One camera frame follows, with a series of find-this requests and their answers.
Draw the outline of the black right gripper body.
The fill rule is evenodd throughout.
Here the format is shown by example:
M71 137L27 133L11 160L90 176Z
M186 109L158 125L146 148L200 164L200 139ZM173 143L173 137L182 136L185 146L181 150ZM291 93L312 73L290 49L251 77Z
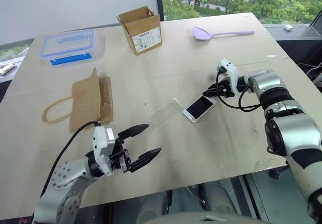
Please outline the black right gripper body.
M233 92L231 88L231 80L230 77L225 77L222 80L216 81L217 90L218 90L218 96L225 97L225 98L231 98L235 96L235 93Z

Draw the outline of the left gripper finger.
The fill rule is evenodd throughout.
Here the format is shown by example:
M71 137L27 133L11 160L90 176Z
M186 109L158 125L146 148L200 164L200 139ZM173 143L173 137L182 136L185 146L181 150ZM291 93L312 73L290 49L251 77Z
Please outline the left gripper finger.
M155 148L153 150L147 151L145 153L143 153L142 155L140 155L138 157L137 160L131 162L128 165L128 171L130 171L131 173L139 170L140 168L146 166L147 164L149 164L158 154L159 152L162 150L161 147L159 148Z
M141 134L148 127L149 127L149 124L139 124L139 125L130 127L128 129L118 133L118 137L120 140L124 141L125 139L127 139L129 137L134 137L136 135Z

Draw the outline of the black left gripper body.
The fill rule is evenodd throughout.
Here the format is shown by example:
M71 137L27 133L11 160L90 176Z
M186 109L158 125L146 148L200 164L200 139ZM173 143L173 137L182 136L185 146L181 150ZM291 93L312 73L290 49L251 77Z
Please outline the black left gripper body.
M131 170L131 159L127 149L123 148L124 140L117 138L109 162L113 171L121 170L123 173Z

